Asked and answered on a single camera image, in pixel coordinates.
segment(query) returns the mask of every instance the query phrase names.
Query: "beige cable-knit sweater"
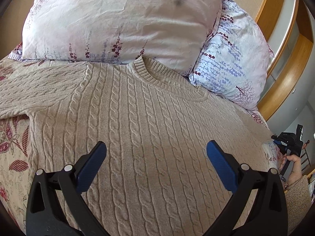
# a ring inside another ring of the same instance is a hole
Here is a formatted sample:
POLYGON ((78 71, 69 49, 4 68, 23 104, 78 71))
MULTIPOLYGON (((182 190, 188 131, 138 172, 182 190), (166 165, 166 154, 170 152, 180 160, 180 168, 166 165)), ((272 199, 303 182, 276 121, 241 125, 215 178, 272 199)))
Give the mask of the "beige cable-knit sweater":
POLYGON ((30 118, 29 186, 38 168, 61 170, 98 140, 106 143, 105 162, 83 197, 112 236, 202 235, 230 198, 205 152, 212 139, 239 163, 269 169, 261 149, 268 129, 148 58, 12 75, 0 82, 0 119, 18 114, 30 118))

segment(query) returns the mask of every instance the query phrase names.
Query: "sweater neckline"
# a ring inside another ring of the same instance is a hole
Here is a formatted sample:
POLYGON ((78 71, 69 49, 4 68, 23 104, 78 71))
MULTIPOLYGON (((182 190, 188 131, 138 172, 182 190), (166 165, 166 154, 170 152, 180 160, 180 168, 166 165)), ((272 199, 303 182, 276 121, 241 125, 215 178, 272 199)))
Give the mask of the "sweater neckline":
POLYGON ((184 77, 152 58, 141 56, 131 63, 131 67, 142 82, 156 89, 184 100, 204 101, 207 99, 206 89, 193 86, 184 77))

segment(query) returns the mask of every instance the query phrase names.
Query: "lavender print pillowcase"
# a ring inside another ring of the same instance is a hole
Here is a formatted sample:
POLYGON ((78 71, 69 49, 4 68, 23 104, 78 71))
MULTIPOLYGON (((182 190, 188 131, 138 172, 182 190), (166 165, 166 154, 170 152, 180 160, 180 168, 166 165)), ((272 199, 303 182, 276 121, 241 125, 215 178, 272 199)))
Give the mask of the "lavender print pillowcase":
POLYGON ((128 64, 145 55, 188 76, 221 7, 221 0, 35 0, 22 59, 128 64))
POLYGON ((189 80, 254 111, 272 56, 248 13, 234 0, 222 0, 218 31, 204 43, 189 80))

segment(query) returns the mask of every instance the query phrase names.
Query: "person's hand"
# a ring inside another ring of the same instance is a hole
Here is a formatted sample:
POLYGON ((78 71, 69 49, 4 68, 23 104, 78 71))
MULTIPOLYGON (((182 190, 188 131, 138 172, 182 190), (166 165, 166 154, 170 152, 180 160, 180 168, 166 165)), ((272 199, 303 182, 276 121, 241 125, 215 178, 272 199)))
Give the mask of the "person's hand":
POLYGON ((288 179, 288 182, 287 182, 288 186, 290 186, 302 177, 302 165, 301 165, 301 158, 300 157, 296 156, 295 154, 288 155, 288 156, 285 154, 283 159, 282 159, 280 171, 282 170, 282 168, 286 162, 286 160, 285 160, 286 158, 288 160, 294 161, 293 169, 292 169, 292 172, 291 172, 289 179, 288 179))

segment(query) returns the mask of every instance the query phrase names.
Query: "wooden shelf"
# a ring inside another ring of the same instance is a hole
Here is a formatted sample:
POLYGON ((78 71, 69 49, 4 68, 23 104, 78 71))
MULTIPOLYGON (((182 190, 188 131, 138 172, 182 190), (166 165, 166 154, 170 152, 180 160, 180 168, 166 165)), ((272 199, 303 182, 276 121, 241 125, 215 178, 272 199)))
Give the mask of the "wooden shelf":
POLYGON ((276 55, 276 57, 274 58, 274 60, 272 61, 271 63, 271 66, 268 68, 268 71, 267 71, 267 77, 269 77, 269 75, 271 74, 272 70, 275 68, 275 66, 277 65, 279 59, 281 58, 282 54, 283 54, 283 51, 286 47, 286 45, 288 44, 288 41, 289 41, 289 38, 291 36, 291 33, 292 33, 292 30, 293 30, 293 27, 294 27, 294 23, 296 21, 296 17, 297 17, 297 12, 298 12, 298 8, 299 8, 299 3, 300 1, 299 0, 296 0, 296 3, 294 5, 294 11, 293 11, 293 17, 291 19, 291 22, 290 22, 290 26, 289 26, 289 29, 288 29, 288 32, 284 38, 284 41, 282 43, 282 46, 279 50, 279 53, 276 55))
POLYGON ((264 0, 256 17, 265 39, 268 41, 278 21, 284 0, 264 0))
POLYGON ((311 179, 312 174, 315 173, 315 164, 311 165, 303 172, 303 176, 307 176, 308 180, 311 179))
POLYGON ((300 79, 313 49, 313 32, 307 8, 302 0, 298 3, 296 22, 299 37, 284 69, 257 107, 267 121, 279 109, 300 79))

